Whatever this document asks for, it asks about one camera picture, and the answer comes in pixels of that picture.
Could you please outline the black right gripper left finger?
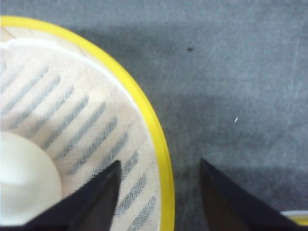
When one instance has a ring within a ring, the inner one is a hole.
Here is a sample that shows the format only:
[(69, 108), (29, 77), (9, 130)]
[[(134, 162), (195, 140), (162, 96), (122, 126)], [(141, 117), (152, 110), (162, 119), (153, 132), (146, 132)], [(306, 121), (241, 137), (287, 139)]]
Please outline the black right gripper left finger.
[(18, 230), (110, 230), (119, 195), (120, 171), (120, 161), (114, 161), (75, 193), (19, 226)]

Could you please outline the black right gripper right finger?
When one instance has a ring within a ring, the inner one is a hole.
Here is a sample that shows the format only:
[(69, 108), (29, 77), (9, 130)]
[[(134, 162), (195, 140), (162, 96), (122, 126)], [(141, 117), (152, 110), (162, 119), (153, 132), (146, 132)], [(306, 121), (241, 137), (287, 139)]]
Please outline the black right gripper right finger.
[(211, 231), (300, 231), (302, 226), (248, 193), (200, 159), (200, 187), (207, 226)]

